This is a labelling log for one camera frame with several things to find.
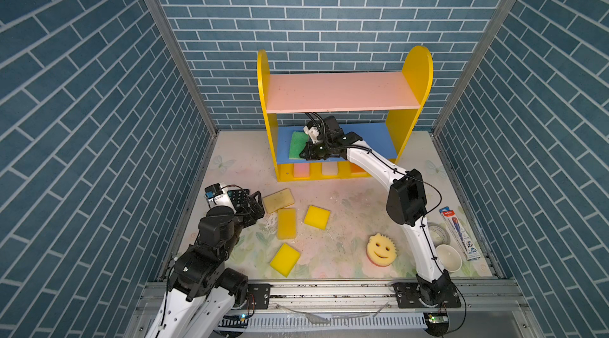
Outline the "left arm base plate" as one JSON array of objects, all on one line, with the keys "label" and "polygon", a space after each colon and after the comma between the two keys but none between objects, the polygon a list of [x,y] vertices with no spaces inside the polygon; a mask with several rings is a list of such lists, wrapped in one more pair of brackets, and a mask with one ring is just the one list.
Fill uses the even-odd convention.
[{"label": "left arm base plate", "polygon": [[240,287],[236,293],[234,310],[265,310],[271,300],[271,285],[269,283],[253,283]]}]

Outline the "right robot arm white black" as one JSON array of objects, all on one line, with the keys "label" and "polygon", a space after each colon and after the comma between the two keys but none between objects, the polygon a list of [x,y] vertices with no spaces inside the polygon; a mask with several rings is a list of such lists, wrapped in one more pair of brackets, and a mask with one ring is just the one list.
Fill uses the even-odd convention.
[{"label": "right robot arm white black", "polygon": [[308,113],[309,137],[299,157],[307,161],[342,158],[363,169],[388,191],[388,216],[404,230],[416,264],[418,293],[423,304],[442,306],[461,294],[437,256],[428,228],[428,184],[417,170],[408,171],[375,152],[357,133],[344,133],[333,116]]}]

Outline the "beige pale pink sponge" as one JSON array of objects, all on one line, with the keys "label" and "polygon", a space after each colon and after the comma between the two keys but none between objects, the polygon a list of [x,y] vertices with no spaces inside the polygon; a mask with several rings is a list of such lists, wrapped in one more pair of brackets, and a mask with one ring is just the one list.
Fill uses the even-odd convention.
[{"label": "beige pale pink sponge", "polygon": [[335,177],[339,174],[339,166],[336,162],[322,163],[322,175],[326,177]]}]

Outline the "green sponge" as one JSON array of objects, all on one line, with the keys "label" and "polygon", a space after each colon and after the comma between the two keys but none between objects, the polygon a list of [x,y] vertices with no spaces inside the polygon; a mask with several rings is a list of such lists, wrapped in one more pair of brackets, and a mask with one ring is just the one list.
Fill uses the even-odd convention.
[{"label": "green sponge", "polygon": [[301,160],[301,153],[309,142],[309,136],[304,132],[293,132],[290,138],[288,157],[290,160]]}]

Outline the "yellow sponge rectangle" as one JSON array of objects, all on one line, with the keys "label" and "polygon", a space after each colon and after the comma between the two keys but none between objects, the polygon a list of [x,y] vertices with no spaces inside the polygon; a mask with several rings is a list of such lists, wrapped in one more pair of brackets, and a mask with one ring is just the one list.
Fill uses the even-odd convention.
[{"label": "yellow sponge rectangle", "polygon": [[297,236],[296,209],[280,209],[278,211],[277,238],[292,240]]}]

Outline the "orange sponge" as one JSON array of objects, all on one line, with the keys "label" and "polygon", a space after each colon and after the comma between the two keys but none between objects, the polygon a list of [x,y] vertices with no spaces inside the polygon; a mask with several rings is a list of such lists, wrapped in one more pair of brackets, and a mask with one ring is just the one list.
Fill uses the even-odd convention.
[{"label": "orange sponge", "polygon": [[355,163],[350,163],[350,172],[353,176],[367,175],[367,172]]}]

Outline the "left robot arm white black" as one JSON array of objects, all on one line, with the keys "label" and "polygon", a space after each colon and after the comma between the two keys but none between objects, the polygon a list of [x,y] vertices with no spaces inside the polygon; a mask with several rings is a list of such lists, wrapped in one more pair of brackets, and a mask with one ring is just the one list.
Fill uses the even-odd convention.
[{"label": "left robot arm white black", "polygon": [[265,215],[260,192],[216,183],[205,189],[209,210],[193,244],[172,263],[148,337],[238,337],[255,316],[248,277],[226,262],[245,228]]}]

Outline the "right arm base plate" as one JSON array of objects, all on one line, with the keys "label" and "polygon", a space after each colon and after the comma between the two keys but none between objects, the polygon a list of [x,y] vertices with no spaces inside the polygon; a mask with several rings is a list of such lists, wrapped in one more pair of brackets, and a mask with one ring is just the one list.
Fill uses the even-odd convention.
[{"label": "right arm base plate", "polygon": [[452,282],[440,285],[426,282],[395,282],[392,287],[400,309],[462,307],[458,288]]}]

